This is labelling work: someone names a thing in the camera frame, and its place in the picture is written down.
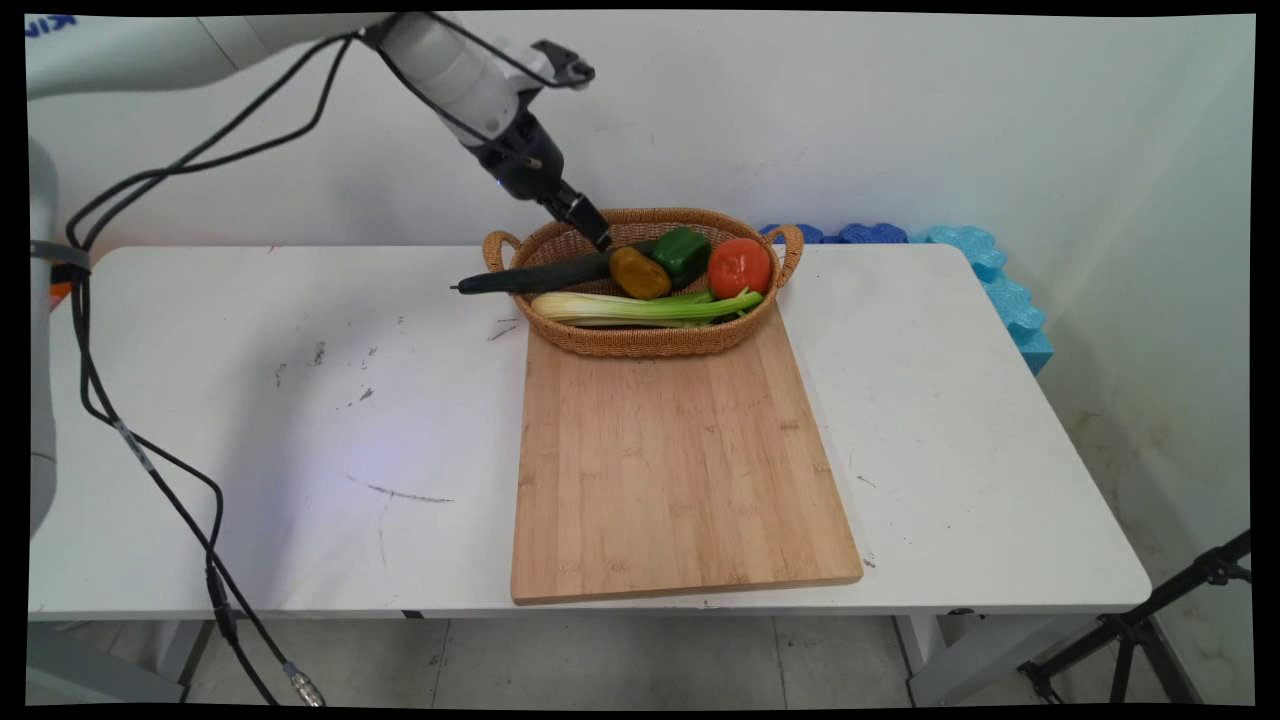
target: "wicker basket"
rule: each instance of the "wicker basket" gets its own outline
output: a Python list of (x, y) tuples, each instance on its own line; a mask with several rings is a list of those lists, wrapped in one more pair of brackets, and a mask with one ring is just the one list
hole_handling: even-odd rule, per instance
[[(773, 265), (773, 272), (769, 275), (769, 290), (764, 295), (763, 302), (742, 318), (703, 328), (575, 328), (548, 320), (535, 313), (530, 305), (530, 300), (534, 299), (532, 295), (513, 296), (520, 311), (529, 318), (529, 325), (534, 332), (564, 350), (582, 355), (653, 357), (719, 352), (721, 350), (733, 347), (746, 336), (751, 334), (755, 327), (760, 324), (764, 314), (772, 307), (778, 290), (787, 284), (791, 273), (800, 264), (800, 252), (804, 250), (804, 236), (794, 225), (783, 225), (771, 232), (767, 237), (760, 237), (760, 233), (755, 232), (750, 225), (708, 210), (659, 208), (648, 210), (604, 210), (603, 214), (609, 222), (614, 246), (621, 247), (634, 242), (654, 240), (662, 237), (663, 233), (672, 228), (685, 225), (705, 234), (712, 241), (713, 247), (732, 237), (750, 237), (758, 241), (769, 251), (768, 255)], [(787, 243), (786, 259), (781, 263), (773, 251), (773, 240), (778, 234), (782, 234)], [(490, 272), (503, 269), (503, 243), (516, 249), (516, 255), (511, 259), (512, 268), (544, 265), (595, 252), (585, 237), (563, 223), (545, 224), (538, 232), (529, 236), (529, 240), (525, 242), (520, 242), (509, 233), (494, 232), (484, 238), (484, 260)], [(680, 292), (695, 292), (705, 287), (707, 275), (703, 275), (694, 284)], [(609, 279), (581, 283), (564, 290), (600, 295), (622, 295), (621, 290)]]

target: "tripod stand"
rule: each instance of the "tripod stand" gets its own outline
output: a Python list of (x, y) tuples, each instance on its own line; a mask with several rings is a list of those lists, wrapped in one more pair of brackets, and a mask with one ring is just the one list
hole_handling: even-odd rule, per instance
[(1225, 585), (1229, 580), (1242, 579), (1253, 584), (1253, 573), (1240, 568), (1242, 557), (1251, 552), (1251, 530), (1244, 530), (1224, 546), (1204, 552), (1180, 573), (1151, 591), (1151, 597), (1133, 610), (1119, 615), (1102, 615), (1101, 623), (1083, 638), (1066, 646), (1043, 664), (1024, 662), (1018, 667), (1027, 675), (1036, 694), (1048, 703), (1061, 703), (1062, 698), (1053, 691), (1052, 678), (1080, 660), (1106, 647), (1114, 639), (1120, 641), (1116, 655), (1116, 670), (1111, 679), (1111, 702), (1124, 702), (1129, 689), (1129, 669), (1133, 666), (1133, 650), (1142, 646), (1151, 660), (1156, 675), (1165, 687), (1165, 693), (1172, 702), (1196, 702), (1190, 688), (1178, 674), (1172, 657), (1156, 635), (1151, 616), (1169, 603), (1201, 587)]

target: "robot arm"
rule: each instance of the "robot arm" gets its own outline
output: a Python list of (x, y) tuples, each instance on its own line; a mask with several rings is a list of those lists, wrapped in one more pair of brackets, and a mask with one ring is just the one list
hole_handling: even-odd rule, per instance
[[(611, 242), (608, 223), (562, 179), (564, 158), (529, 111), (541, 83), (499, 65), (449, 27), (458, 24), (454, 18), (440, 15), (445, 22), (422, 13), (28, 15), (27, 99), (197, 87), (298, 42), (364, 29), (365, 42), (402, 81), (466, 126), (445, 120), (512, 197), (536, 201), (604, 250)], [(582, 85), (594, 77), (576, 55), (547, 41), (521, 60), (548, 81), (566, 72)]]

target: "foam block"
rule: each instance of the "foam block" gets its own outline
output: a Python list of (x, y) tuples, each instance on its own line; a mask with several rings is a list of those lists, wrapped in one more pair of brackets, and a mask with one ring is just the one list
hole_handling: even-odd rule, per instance
[(867, 227), (860, 223), (851, 223), (840, 231), (840, 242), (854, 245), (867, 243), (900, 243), (906, 242), (906, 232), (902, 228), (888, 223), (879, 223)]
[[(820, 229), (813, 225), (806, 225), (804, 223), (791, 223), (791, 224), (800, 228), (800, 232), (804, 233), (805, 245), (822, 245), (823, 232)], [(763, 228), (760, 228), (760, 234), (769, 234), (776, 229), (778, 229), (777, 224), (764, 225)], [(783, 245), (783, 243), (786, 243), (786, 240), (781, 234), (773, 241), (773, 245)]]
[(1038, 375), (1048, 359), (1053, 356), (1053, 346), (1048, 343), (1048, 338), (1041, 331), (1036, 331), (1030, 340), (1020, 343), (1018, 351), (1023, 354), (1023, 360), (1027, 361), (1033, 375)]
[(982, 282), (996, 279), (1009, 260), (1004, 252), (996, 250), (996, 237), (982, 228), (937, 225), (929, 228), (923, 242), (941, 242), (959, 247)]
[(1044, 324), (1044, 313), (1032, 305), (1032, 291), (1000, 273), (996, 279), (982, 283), (996, 313), (1009, 328), (1015, 343), (1029, 342)]

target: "tiled floor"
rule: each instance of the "tiled floor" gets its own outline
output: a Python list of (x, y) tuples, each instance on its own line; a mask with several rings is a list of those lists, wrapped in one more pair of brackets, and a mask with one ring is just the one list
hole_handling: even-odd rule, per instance
[[(908, 671), (888, 618), (544, 618), (268, 623), (330, 705), (440, 708), (906, 707)], [(296, 696), (242, 623), (247, 655), (284, 703)], [(150, 623), (72, 634), (146, 666)], [(951, 634), (957, 630), (950, 629)], [(1106, 702), (1114, 648), (1055, 679), (1069, 702)], [(1165, 702), (1142, 653), (1130, 702)], [(65, 702), (27, 684), (28, 705)], [(188, 702), (259, 703), (225, 642), (210, 638)], [(959, 705), (1038, 703), (1009, 674)]]

